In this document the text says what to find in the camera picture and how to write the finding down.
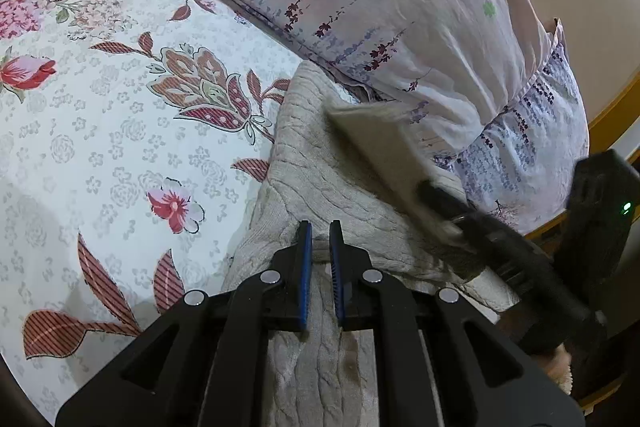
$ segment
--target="red leaf print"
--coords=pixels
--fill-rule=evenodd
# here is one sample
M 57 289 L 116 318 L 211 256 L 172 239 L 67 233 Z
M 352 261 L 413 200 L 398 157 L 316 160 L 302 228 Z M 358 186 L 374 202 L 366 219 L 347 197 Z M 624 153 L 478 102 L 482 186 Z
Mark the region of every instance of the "red leaf print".
M 116 317 L 125 326 L 131 327 L 140 333 L 140 327 L 136 322 L 127 301 L 113 282 L 109 274 L 100 262 L 89 252 L 82 235 L 78 233 L 78 257 L 84 281 L 89 285 L 98 300 L 105 305 L 111 315 Z
M 230 132 L 240 131 L 245 123 L 245 120 L 238 114 L 208 104 L 183 109 L 175 118 L 198 120 L 222 131 Z
M 202 8 L 204 11 L 207 11 L 209 13 L 215 13 L 213 9 L 214 3 L 212 3 L 211 1 L 203 1 L 203 0 L 194 0 L 194 1 L 196 1 L 196 4 L 200 6 L 200 8 Z
M 154 273 L 154 297 L 158 313 L 163 314 L 184 295 L 184 285 L 174 266 L 171 250 L 158 261 Z
M 154 47 L 154 40 L 151 38 L 151 33 L 144 32 L 138 38 L 138 45 L 142 48 L 142 51 L 145 52 L 149 57 L 151 56 L 151 49 Z
M 249 86 L 249 92 L 256 102 L 260 102 L 262 87 L 260 86 L 260 78 L 255 76 L 254 70 L 249 70 L 246 74 L 246 83 Z
M 279 78 L 273 84 L 271 84 L 270 89 L 279 89 L 281 91 L 286 91 L 287 89 L 289 89 L 290 83 L 291 83 L 291 80 L 289 80 L 288 78 Z
M 245 158 L 231 164 L 232 169 L 239 169 L 254 177 L 259 182 L 263 182 L 267 177 L 269 162 L 259 158 Z
M 84 339 L 84 324 L 53 310 L 31 312 L 22 328 L 24 356 L 68 357 Z
M 100 42 L 100 44 L 94 44 L 89 49 L 100 50 L 107 53 L 140 53 L 139 50 L 129 48 L 122 44 L 122 42 Z
M 245 97 L 240 87 L 240 75 L 230 74 L 226 78 L 226 93 L 229 95 L 229 102 L 236 108 L 236 111 L 244 120 L 251 116 L 251 104 Z
M 187 19 L 191 15 L 191 8 L 189 8 L 188 4 L 184 6 L 180 6 L 174 13 L 174 16 L 171 17 L 170 21 L 183 21 Z
M 270 98 L 271 100 L 275 100 L 280 105 L 282 105 L 282 102 L 284 102 L 284 96 L 282 96 L 281 94 L 278 94 L 276 92 L 269 92 L 269 93 L 265 94 L 264 97 L 265 98 Z

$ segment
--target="red flower print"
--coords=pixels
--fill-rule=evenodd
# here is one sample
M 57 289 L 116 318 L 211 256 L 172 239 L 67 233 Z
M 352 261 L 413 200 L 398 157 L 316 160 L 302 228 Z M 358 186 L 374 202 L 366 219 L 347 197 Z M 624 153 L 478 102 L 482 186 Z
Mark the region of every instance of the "red flower print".
M 378 44 L 378 48 L 376 50 L 372 50 L 369 52 L 369 56 L 373 58 L 373 60 L 364 66 L 365 71 L 373 71 L 377 70 L 380 67 L 380 64 L 384 62 L 388 62 L 391 60 L 391 55 L 389 52 L 395 53 L 397 50 L 393 47 L 398 39 L 404 34 L 406 28 L 399 32 L 393 39 L 391 39 L 386 44 Z
M 0 0 L 0 39 L 39 30 L 41 15 L 32 0 Z
M 409 87 L 407 87 L 406 89 L 402 89 L 402 90 L 405 91 L 405 92 L 415 91 L 416 87 L 418 87 L 418 79 L 412 80 L 411 84 L 409 84 Z
M 321 25 L 318 26 L 318 31 L 315 33 L 316 37 L 320 38 L 320 37 L 324 37 L 324 32 L 327 32 L 331 29 L 331 25 L 323 22 Z
M 298 17 L 303 14 L 302 8 L 299 6 L 300 1 L 302 0 L 296 0 L 295 3 L 291 3 L 284 12 L 285 17 L 289 19 L 289 22 L 284 26 L 284 29 L 287 32 L 291 32 L 293 30 L 293 25 L 298 22 Z
M 165 178 L 160 188 L 153 188 L 146 196 L 153 213 L 168 220 L 174 233 L 182 230 L 196 233 L 200 229 L 199 222 L 204 219 L 204 210 L 179 181 Z
M 0 80 L 3 84 L 16 89 L 35 89 L 56 72 L 53 69 L 55 65 L 55 60 L 22 55 L 2 65 Z

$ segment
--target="pink flower print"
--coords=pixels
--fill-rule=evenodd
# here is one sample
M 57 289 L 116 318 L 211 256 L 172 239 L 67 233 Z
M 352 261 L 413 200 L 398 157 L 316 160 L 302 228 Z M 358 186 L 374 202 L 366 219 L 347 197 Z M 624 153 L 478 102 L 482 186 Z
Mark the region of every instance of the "pink flower print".
M 179 181 L 165 178 L 160 188 L 153 188 L 146 195 L 153 213 L 161 219 L 167 219 L 174 233 L 182 230 L 196 233 L 200 229 L 204 210 Z
M 15 89 L 35 89 L 56 72 L 55 60 L 22 55 L 0 67 L 0 81 Z
M 40 29 L 41 11 L 31 0 L 0 1 L 0 39 Z

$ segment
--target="black gripper frame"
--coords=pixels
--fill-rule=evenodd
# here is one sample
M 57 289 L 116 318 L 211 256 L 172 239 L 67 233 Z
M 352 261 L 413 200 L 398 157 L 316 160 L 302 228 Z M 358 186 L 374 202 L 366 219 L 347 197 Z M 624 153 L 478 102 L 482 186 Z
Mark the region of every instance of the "black gripper frame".
M 345 245 L 339 221 L 330 249 L 338 322 L 373 330 L 380 427 L 436 427 L 440 413 L 447 427 L 584 426 L 577 403 L 455 290 L 366 280 L 369 255 Z

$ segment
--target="knit blanket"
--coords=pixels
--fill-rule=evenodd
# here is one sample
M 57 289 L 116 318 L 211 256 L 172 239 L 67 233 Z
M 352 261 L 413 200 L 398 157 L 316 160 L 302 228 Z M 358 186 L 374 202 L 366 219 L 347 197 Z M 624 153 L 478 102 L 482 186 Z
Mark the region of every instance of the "knit blanket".
M 263 396 L 268 426 L 378 424 L 372 332 L 341 332 L 335 318 L 328 263 L 332 220 L 340 220 L 346 243 L 369 251 L 374 267 L 412 289 L 433 293 L 454 286 L 492 319 L 517 300 L 488 270 L 465 282 L 443 261 L 452 247 L 414 227 L 394 194 L 336 133 L 325 108 L 341 104 L 346 102 L 320 68 L 300 64 L 278 114 L 270 167 L 248 233 L 225 278 L 225 290 L 236 288 L 265 269 L 276 250 L 291 245 L 301 220 L 311 222 L 308 333 L 277 332 L 270 340 Z

